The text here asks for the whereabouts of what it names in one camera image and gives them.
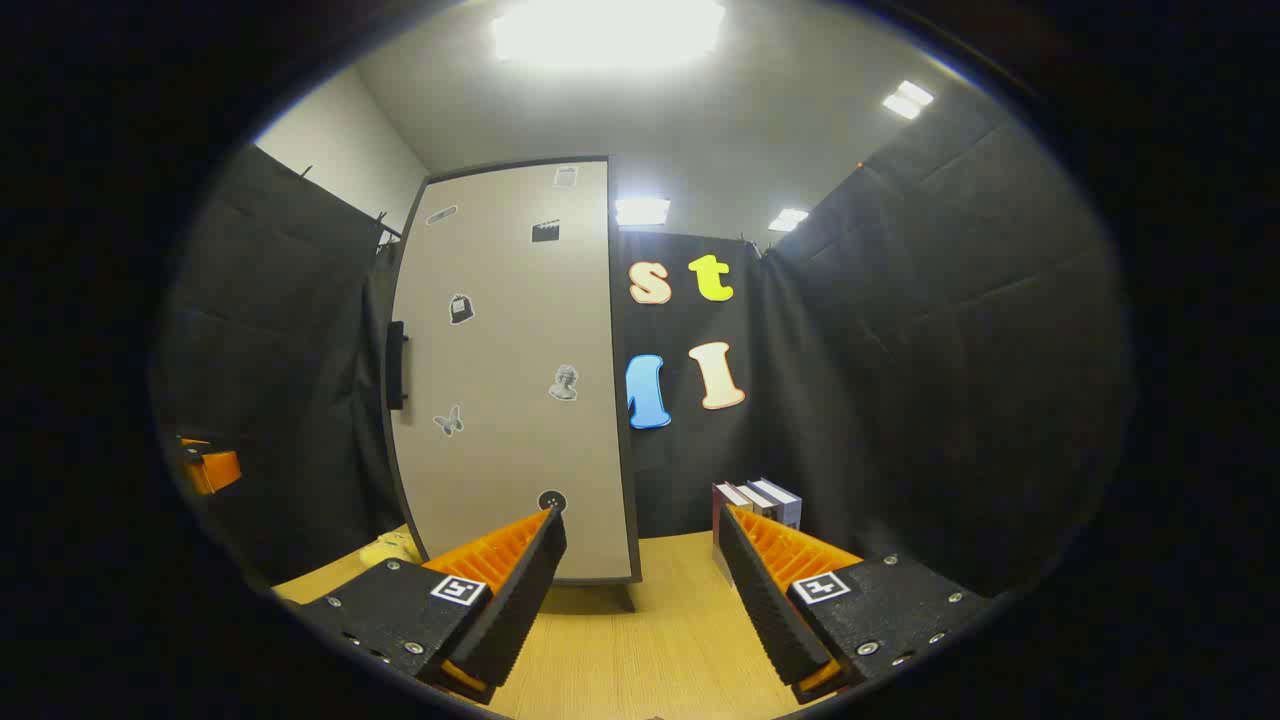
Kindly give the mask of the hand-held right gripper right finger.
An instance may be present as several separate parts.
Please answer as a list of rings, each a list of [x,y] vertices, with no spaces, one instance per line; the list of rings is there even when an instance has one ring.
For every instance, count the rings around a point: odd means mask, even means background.
[[[765,656],[801,705],[904,671],[991,606],[905,553],[859,557],[733,505],[719,510],[718,541]]]

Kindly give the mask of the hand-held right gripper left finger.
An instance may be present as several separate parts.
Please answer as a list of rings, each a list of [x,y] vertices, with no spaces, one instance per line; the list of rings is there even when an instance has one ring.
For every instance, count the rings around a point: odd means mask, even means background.
[[[301,605],[321,635],[480,705],[516,665],[567,547],[543,509],[428,562],[385,559]]]

